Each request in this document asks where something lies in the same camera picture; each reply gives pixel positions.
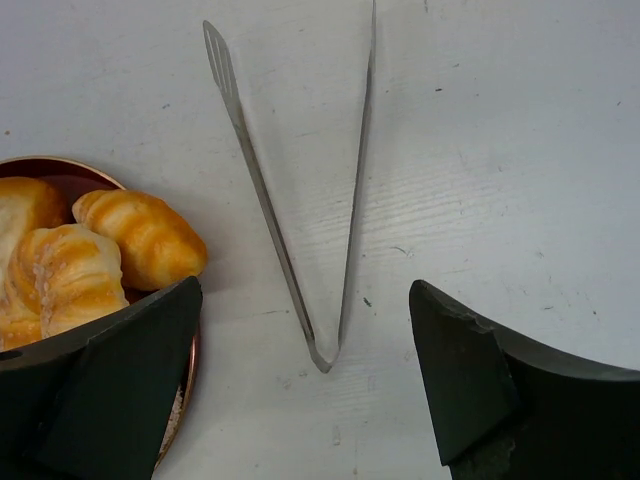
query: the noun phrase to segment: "croissant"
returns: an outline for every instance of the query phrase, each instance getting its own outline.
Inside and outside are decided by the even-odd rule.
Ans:
[[[67,200],[57,188],[35,178],[0,178],[0,285],[11,252],[27,232],[68,219]]]
[[[120,284],[120,251],[112,240],[80,225],[28,233],[17,247],[33,265],[44,338],[120,310],[129,302]]]
[[[27,232],[57,227],[67,219],[67,201],[52,185],[33,178],[0,178],[0,349],[41,338],[33,268],[12,261],[12,252]]]
[[[26,247],[24,242],[18,242],[7,268],[6,296],[0,304],[0,346],[5,350],[42,339],[40,297],[35,287],[33,265],[22,261]]]
[[[125,286],[159,290],[207,263],[207,247],[165,202],[130,190],[97,190],[72,207],[76,221],[114,240],[122,253]]]

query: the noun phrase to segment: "copper plate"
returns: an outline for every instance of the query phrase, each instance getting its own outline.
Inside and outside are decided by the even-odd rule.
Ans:
[[[78,197],[92,190],[116,188],[125,190],[124,185],[96,168],[68,158],[52,156],[17,157],[4,160],[0,162],[0,177],[31,177],[46,180],[66,194],[69,201],[69,208],[71,208],[71,205]],[[181,386],[183,400],[178,424],[173,431],[173,436],[169,438],[166,448],[158,455],[156,467],[171,447],[171,443],[173,443],[175,435],[180,429],[184,412],[191,400],[196,371],[198,369],[199,351],[200,331],[198,330],[193,337],[189,361],[182,376]]]

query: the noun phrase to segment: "white table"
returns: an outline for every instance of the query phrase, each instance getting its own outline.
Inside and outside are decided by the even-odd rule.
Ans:
[[[408,322],[417,278],[556,347],[640,368],[640,3],[380,0],[359,297],[338,365],[315,370],[201,23],[233,50],[303,286],[331,318],[369,12],[345,0],[3,9],[0,156],[90,162],[165,198],[212,253],[197,393],[157,478],[449,478]]]

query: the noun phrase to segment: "crumb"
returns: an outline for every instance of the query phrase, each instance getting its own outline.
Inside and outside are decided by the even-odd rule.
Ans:
[[[169,421],[167,422],[167,429],[164,432],[164,438],[162,439],[162,445],[160,446],[160,455],[166,451],[169,446],[169,442],[176,434],[176,428],[178,427],[180,414],[182,413],[182,402],[182,388],[178,388],[176,398],[173,401],[173,406],[171,407],[171,414],[169,415]]]

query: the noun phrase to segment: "metal tongs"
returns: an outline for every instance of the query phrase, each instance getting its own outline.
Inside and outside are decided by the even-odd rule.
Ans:
[[[276,248],[276,253],[282,266],[289,291],[291,292],[291,298],[300,320],[300,325],[304,332],[307,345],[309,347],[309,353],[311,359],[316,364],[318,369],[322,373],[328,373],[333,367],[336,358],[327,360],[322,357],[318,351],[316,345],[316,338],[313,331],[313,325],[309,317],[309,312],[305,305],[304,297],[298,283],[296,272],[291,263],[291,257],[287,251],[287,245],[282,235],[282,230],[278,222],[278,217],[273,208],[271,197],[269,196],[269,190],[264,180],[262,170],[260,168],[260,162],[256,156],[256,152],[251,143],[251,137],[244,118],[244,112],[242,109],[242,103],[240,101],[240,95],[238,93],[238,84],[233,72],[233,66],[231,65],[231,54],[226,42],[220,35],[220,32],[214,28],[211,23],[204,21],[204,39],[207,47],[207,54],[209,56],[209,63],[211,65],[211,71],[213,72],[213,78],[220,88],[222,99],[227,107],[229,118],[238,136],[238,142],[244,154],[244,158],[247,162],[247,168],[253,181],[253,186],[258,194],[258,200],[262,207],[267,226],[269,227],[269,233],[271,239]],[[358,213],[358,199],[360,197],[360,190],[362,188],[362,177],[364,159],[367,151],[367,140],[369,136],[369,125],[371,123],[371,90],[373,86],[373,72],[375,66],[375,47],[376,47],[376,4],[373,2],[373,10],[371,16],[371,48],[369,51],[369,64],[367,67],[367,80],[364,97],[364,109],[362,113],[362,126],[360,130],[360,147],[358,151],[358,163],[356,165],[356,181],[353,190],[353,204],[351,211],[351,222],[349,224],[349,238],[347,243],[347,260],[345,265],[344,283],[342,289],[342,300],[340,308],[340,321],[338,326],[338,354],[342,348],[346,327],[345,317],[347,312],[346,298],[348,287],[350,285],[349,272],[352,270],[352,256],[353,256],[353,243],[354,243],[354,227],[356,224],[356,218]]]

